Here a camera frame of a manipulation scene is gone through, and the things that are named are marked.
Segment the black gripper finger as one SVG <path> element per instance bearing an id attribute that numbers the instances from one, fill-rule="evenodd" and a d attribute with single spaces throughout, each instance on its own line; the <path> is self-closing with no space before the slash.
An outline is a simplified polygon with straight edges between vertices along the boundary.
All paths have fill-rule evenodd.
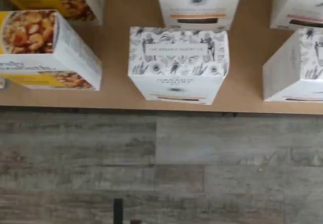
<path id="1" fill-rule="evenodd" d="M 113 201 L 113 224 L 123 224 L 124 207 L 123 199 L 115 198 Z"/>

